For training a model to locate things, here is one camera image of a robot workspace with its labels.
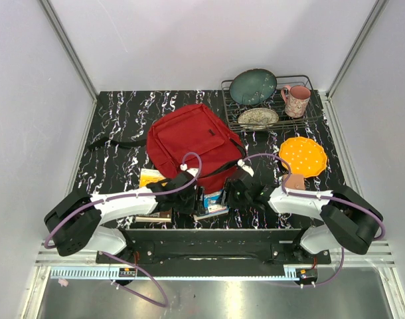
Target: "mug handle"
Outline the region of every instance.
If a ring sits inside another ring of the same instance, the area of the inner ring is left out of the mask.
[[[285,101],[285,103],[287,102],[287,97],[285,96],[285,92],[284,89],[287,89],[288,92],[291,90],[291,87],[289,85],[285,85],[282,89],[281,89],[281,96],[283,98],[283,100]]]

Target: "marble tabletop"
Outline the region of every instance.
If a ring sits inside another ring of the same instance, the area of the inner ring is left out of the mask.
[[[220,90],[101,92],[86,145],[103,135],[124,141],[145,138],[151,125],[162,116],[184,105],[196,103],[206,104],[220,118],[225,119]],[[316,103],[315,107],[316,112],[323,114],[320,103]],[[288,138],[311,138],[323,146],[329,160],[324,172],[318,177],[305,180],[306,189],[324,191],[345,182],[325,116],[304,128],[278,132],[243,132],[240,136],[248,155],[276,153],[281,143]],[[286,172],[272,158],[254,158],[251,160],[251,166],[261,183],[272,185],[279,185],[279,178]],[[140,169],[143,167],[154,168],[146,154],[145,146],[131,150],[105,146],[92,152],[85,149],[74,186],[85,189],[88,193],[129,191],[139,187]],[[109,222],[106,226],[122,229],[289,229],[314,224],[315,221],[307,217],[291,213],[278,215],[273,212],[258,213],[249,209],[231,210],[227,215],[198,222],[192,217],[174,212],[171,223],[133,223],[133,219],[128,217]]]

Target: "gray wall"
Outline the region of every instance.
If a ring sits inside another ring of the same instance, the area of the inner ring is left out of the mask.
[[[38,1],[0,1],[0,318],[20,307],[91,108]]]
[[[375,0],[52,0],[98,90],[195,90],[249,68],[328,89]]]
[[[405,289],[405,0],[389,2],[333,102]]]

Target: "backpack strap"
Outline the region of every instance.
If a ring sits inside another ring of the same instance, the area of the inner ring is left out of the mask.
[[[88,150],[95,150],[96,148],[102,148],[105,146],[105,143],[110,141],[111,145],[118,145],[119,148],[125,148],[127,150],[131,148],[136,148],[139,146],[145,146],[147,143],[147,139],[143,138],[141,140],[135,140],[135,141],[128,141],[128,142],[123,142],[123,141],[116,141],[116,140],[111,140],[108,136],[102,136],[99,140],[96,140],[92,144],[88,146]]]

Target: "reflective floor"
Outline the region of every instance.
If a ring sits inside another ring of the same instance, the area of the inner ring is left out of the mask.
[[[332,270],[321,270],[321,279]],[[282,288],[268,282],[163,281],[171,304],[159,308],[108,281],[49,280],[39,319],[130,318],[392,318],[379,274],[347,268],[327,286]],[[151,298],[162,297],[150,281],[129,285]]]

